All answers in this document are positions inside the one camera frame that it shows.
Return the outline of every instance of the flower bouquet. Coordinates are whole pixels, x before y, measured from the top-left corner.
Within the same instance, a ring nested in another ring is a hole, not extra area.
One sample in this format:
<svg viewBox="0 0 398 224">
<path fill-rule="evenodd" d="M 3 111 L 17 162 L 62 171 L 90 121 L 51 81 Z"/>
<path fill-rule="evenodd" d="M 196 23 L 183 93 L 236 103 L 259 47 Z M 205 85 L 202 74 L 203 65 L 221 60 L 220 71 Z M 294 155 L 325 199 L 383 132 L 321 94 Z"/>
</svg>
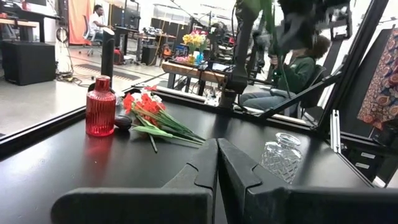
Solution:
<svg viewBox="0 0 398 224">
<path fill-rule="evenodd" d="M 205 139 L 189 130 L 182 123 L 166 112 L 162 99 L 154 95 L 152 90 L 156 86 L 146 87 L 140 93 L 129 93 L 123 100 L 126 114 L 133 113 L 142 126 L 135 126 L 132 130 L 149 134 L 155 151 L 153 137 L 174 138 L 195 144 L 203 144 Z"/>
<path fill-rule="evenodd" d="M 195 33 L 191 34 L 185 34 L 182 37 L 182 40 L 184 41 L 184 44 L 188 46 L 189 48 L 189 63 L 194 64 L 195 58 L 193 57 L 194 51 L 197 49 L 199 42 L 198 39 L 195 37 Z"/>
<path fill-rule="evenodd" d="M 197 64 L 201 64 L 204 59 L 203 51 L 207 49 L 209 40 L 205 34 L 195 34 L 194 42 L 199 44 L 199 55 L 197 56 Z"/>
</svg>

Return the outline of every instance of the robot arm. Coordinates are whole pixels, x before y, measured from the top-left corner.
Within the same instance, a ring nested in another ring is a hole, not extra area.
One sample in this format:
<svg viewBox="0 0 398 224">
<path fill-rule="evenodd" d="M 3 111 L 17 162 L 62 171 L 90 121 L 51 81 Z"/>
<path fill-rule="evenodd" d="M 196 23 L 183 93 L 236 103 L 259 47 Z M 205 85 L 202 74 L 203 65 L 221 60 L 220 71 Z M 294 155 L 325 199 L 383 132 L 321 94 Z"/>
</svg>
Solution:
<svg viewBox="0 0 398 224">
<path fill-rule="evenodd" d="M 228 71 L 220 106 L 232 108 L 237 94 L 242 94 L 248 84 L 246 55 L 254 21 L 260 11 L 272 0 L 237 0 L 236 17 L 238 33 L 234 47 L 234 66 Z M 311 48 L 316 24 L 326 21 L 328 8 L 349 4 L 350 0 L 278 0 L 284 13 L 284 23 L 278 44 L 270 48 L 270 54 L 289 52 L 294 49 Z"/>
</svg>

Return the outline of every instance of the red glass bottle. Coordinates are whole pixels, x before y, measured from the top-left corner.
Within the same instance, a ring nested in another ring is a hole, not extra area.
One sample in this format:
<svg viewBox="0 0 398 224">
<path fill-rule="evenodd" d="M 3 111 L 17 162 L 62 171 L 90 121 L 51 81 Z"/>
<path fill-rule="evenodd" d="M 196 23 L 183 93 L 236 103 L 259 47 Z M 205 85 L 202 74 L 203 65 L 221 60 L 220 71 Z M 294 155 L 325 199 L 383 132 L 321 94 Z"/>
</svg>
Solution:
<svg viewBox="0 0 398 224">
<path fill-rule="evenodd" d="M 109 89 L 110 78 L 101 75 L 95 80 L 95 89 L 87 93 L 86 133 L 107 136 L 113 133 L 116 97 Z"/>
</svg>

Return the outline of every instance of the crystal glass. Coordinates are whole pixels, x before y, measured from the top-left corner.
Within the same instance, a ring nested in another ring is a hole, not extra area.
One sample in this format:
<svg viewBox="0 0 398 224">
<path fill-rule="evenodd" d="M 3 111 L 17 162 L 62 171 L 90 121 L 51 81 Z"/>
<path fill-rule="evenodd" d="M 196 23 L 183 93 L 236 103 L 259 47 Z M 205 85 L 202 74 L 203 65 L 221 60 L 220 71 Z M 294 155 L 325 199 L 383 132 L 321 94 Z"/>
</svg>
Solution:
<svg viewBox="0 0 398 224">
<path fill-rule="evenodd" d="M 87 93 L 86 133 L 108 136 L 113 133 L 116 97 L 109 89 L 110 78 L 101 75 L 95 80 L 95 89 Z"/>
<path fill-rule="evenodd" d="M 277 133 L 276 141 L 267 142 L 261 165 L 272 174 L 291 184 L 302 158 L 297 150 L 300 140 L 285 133 Z"/>
</svg>

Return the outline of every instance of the green jacket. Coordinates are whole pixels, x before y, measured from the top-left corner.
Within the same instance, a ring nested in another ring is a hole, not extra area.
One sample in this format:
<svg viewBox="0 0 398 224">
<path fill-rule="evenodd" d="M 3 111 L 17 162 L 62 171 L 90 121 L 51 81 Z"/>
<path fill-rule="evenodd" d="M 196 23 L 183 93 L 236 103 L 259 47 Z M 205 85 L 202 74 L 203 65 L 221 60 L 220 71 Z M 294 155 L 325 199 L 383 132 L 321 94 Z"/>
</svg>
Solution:
<svg viewBox="0 0 398 224">
<path fill-rule="evenodd" d="M 296 94 L 303 91 L 305 84 L 307 84 L 314 71 L 315 61 L 307 56 L 297 57 L 289 65 L 285 64 L 284 72 L 289 84 L 289 91 Z M 278 81 L 278 89 L 287 90 L 284 78 Z"/>
</svg>

